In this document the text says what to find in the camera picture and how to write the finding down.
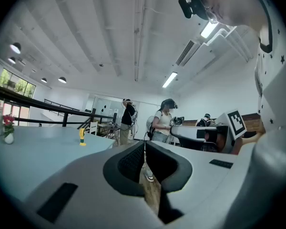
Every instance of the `vase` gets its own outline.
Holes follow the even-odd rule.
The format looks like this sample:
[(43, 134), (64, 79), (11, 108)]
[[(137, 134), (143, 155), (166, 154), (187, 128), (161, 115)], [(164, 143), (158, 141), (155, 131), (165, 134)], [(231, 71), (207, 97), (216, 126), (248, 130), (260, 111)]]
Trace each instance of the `vase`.
[(5, 143), (7, 144), (12, 144), (14, 142), (14, 135), (13, 133), (8, 134), (5, 138), (4, 138)]

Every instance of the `yellow toy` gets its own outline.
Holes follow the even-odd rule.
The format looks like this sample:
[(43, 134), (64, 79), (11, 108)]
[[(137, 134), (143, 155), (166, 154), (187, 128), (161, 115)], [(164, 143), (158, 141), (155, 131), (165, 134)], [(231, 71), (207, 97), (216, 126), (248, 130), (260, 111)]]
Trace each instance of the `yellow toy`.
[(80, 129), (80, 138), (81, 138), (80, 145), (81, 145), (81, 146), (86, 146), (86, 144), (84, 143), (85, 131), (86, 131), (85, 128), (81, 128), (81, 129)]

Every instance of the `white sneaker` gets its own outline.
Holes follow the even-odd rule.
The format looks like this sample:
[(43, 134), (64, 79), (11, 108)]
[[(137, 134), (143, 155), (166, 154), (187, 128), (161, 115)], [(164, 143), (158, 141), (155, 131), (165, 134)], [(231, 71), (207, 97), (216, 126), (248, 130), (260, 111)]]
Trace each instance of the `white sneaker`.
[(146, 174), (144, 174), (144, 175), (149, 182), (153, 182), (153, 176), (148, 177)]

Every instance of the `brick wall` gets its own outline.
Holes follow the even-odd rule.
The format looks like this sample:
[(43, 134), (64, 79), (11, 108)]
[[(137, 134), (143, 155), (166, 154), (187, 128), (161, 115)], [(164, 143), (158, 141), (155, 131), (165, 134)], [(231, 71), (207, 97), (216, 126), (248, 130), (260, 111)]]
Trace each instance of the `brick wall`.
[[(242, 117), (248, 132), (257, 131), (259, 129), (260, 116), (258, 114), (247, 114)], [(195, 126), (196, 122), (197, 120), (185, 120), (183, 125)]]

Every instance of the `white chair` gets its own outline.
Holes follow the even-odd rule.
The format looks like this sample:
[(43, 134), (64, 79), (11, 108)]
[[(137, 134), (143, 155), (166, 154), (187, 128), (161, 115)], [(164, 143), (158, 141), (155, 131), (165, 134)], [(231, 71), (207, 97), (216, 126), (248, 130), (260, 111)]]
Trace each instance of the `white chair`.
[(90, 134), (92, 134), (94, 132), (94, 134), (96, 135), (97, 133), (97, 122), (90, 122)]

